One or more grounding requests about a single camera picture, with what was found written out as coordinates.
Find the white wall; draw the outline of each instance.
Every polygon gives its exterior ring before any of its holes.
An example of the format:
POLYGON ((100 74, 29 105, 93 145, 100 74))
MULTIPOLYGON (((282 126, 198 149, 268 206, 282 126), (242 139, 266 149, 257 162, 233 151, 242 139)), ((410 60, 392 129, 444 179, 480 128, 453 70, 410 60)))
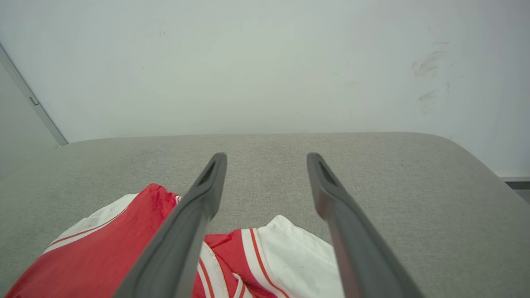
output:
POLYGON ((69 142, 424 132, 530 176, 528 0, 0 1, 69 142))
POLYGON ((0 180, 58 146, 0 63, 0 180))

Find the red and white garment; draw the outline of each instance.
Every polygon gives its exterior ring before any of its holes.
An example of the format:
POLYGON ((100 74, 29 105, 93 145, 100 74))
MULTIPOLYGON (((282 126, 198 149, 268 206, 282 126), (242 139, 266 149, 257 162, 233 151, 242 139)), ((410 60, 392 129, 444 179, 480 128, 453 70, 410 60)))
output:
MULTIPOLYGON (((66 230, 6 297, 111 297, 181 197, 151 184, 66 230)), ((278 215, 207 235, 192 297, 344 297, 333 248, 278 215)))

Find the gray fabric surface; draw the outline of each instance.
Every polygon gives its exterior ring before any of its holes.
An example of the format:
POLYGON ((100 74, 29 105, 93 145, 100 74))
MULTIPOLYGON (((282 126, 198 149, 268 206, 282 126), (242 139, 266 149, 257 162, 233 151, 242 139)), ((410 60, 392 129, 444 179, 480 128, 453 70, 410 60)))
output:
POLYGON ((61 147, 0 182, 0 294, 62 231, 151 182, 184 194, 226 152, 209 233, 283 214, 326 241, 305 164, 319 152, 427 297, 529 297, 530 205, 455 143, 414 133, 120 138, 61 147))

